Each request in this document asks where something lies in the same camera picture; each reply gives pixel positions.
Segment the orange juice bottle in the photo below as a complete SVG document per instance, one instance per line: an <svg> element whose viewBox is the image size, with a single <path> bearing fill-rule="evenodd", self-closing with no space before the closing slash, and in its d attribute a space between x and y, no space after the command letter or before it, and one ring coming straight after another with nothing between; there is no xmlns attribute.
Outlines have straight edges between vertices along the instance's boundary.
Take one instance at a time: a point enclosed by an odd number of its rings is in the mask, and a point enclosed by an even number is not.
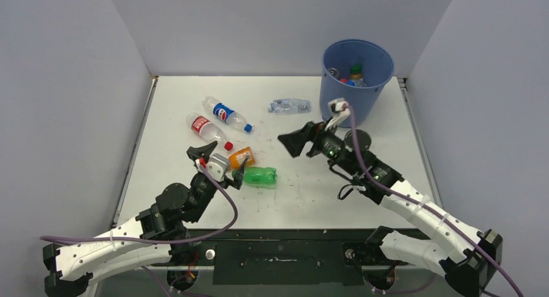
<svg viewBox="0 0 549 297"><path fill-rule="evenodd" d="M256 164L256 159L252 149L250 147L243 148L229 156L230 168L237 170L243 162L246 162L246 166Z"/></svg>

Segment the green plastic bottle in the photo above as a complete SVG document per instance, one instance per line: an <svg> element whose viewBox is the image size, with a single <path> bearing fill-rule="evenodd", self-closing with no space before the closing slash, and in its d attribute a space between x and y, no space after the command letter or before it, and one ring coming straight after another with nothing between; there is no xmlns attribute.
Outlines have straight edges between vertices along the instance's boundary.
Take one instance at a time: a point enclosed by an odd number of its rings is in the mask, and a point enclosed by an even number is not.
<svg viewBox="0 0 549 297"><path fill-rule="evenodd" d="M243 182L258 187L274 187L277 183L277 170L272 167L246 167Z"/></svg>

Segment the blue plastic bin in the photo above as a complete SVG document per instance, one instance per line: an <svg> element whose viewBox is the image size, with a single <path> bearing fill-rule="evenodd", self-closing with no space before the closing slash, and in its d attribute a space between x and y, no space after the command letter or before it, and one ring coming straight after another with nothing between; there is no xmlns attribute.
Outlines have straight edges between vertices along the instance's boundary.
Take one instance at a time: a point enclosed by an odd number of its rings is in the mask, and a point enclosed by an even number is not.
<svg viewBox="0 0 549 297"><path fill-rule="evenodd" d="M360 39L333 43L322 55L319 96L322 119L331 116L330 101L344 98L354 110L356 124L361 124L393 74L394 60L379 45Z"/></svg>

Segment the Starbucks latte bottle green cap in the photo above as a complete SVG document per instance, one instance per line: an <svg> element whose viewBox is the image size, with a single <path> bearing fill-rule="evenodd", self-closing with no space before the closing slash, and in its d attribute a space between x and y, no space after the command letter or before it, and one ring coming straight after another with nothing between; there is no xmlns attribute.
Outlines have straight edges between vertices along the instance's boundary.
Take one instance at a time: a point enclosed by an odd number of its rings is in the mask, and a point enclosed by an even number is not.
<svg viewBox="0 0 549 297"><path fill-rule="evenodd" d="M356 87L364 87L363 80L363 67L360 63L352 65L350 67L350 78L349 80L355 80Z"/></svg>

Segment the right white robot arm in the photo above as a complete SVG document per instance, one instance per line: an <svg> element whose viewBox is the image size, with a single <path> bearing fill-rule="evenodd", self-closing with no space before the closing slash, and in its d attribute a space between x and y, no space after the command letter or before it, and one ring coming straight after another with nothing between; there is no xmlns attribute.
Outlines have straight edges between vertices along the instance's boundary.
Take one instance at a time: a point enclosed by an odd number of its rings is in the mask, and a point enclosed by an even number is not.
<svg viewBox="0 0 549 297"><path fill-rule="evenodd" d="M428 238L406 236L380 226L367 240L366 255L374 263L386 259L410 263L445 279L461 296L480 296L500 265L502 237L457 219L423 195L371 151L370 135L360 129L339 138L325 122L278 136L292 157L308 142L308 157L324 155L330 168L347 173L350 184L375 204L398 214Z"/></svg>

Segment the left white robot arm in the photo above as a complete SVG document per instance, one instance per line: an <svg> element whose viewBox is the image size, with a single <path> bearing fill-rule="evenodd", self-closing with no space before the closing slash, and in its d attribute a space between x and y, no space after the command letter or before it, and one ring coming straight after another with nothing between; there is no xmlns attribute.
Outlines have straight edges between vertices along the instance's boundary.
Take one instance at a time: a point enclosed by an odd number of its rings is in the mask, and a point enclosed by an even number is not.
<svg viewBox="0 0 549 297"><path fill-rule="evenodd" d="M44 279L47 296L81 296L90 285L110 276L154 264L185 265L200 242L224 233L237 218L238 209L226 192L239 190L247 165L243 161L233 177L228 177L228 158L215 153L217 142L188 148L196 174L190 185L169 184L146 210L125 223L96 237L42 236L43 262L48 270ZM234 215L224 227L192 237L185 223L196 223L216 192L231 205Z"/></svg>

